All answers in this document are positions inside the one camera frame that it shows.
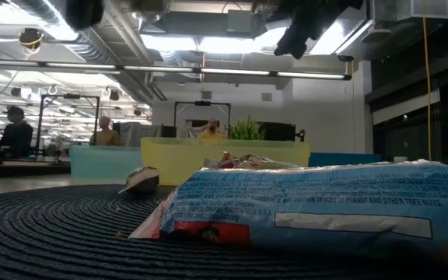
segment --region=person sitting at desk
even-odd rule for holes
[[[103,146],[119,146],[121,145],[121,137],[118,132],[110,129],[110,118],[107,116],[102,116],[98,120],[98,125],[101,131],[96,133],[96,145]],[[93,145],[94,135],[91,136],[89,144]]]
[[[224,134],[221,134],[218,132],[218,128],[220,127],[220,121],[211,118],[208,121],[208,124],[205,125],[200,130],[200,135],[198,136],[198,139],[224,139],[226,138]]]
[[[5,127],[0,140],[0,149],[2,146],[9,146],[9,150],[5,151],[5,157],[16,159],[28,156],[33,128],[23,120],[25,114],[22,108],[11,106],[6,113],[11,124]]]

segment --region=green plant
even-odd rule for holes
[[[265,131],[261,131],[261,125],[248,116],[246,121],[229,128],[228,138],[235,140],[264,140]]]

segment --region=round rug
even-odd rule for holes
[[[0,194],[0,279],[432,279],[431,268],[195,243],[128,240],[170,188],[149,197],[121,186]]]

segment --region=yellow cable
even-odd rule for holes
[[[425,38],[425,67],[426,67],[426,83],[428,86],[428,159],[432,160],[432,81],[429,74],[428,60],[428,30],[426,28],[425,4],[423,1],[423,36]]]

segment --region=floor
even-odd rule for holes
[[[77,180],[70,175],[46,175],[0,178],[0,194],[10,191],[27,191],[47,187],[63,187],[87,184],[123,184],[118,180]]]

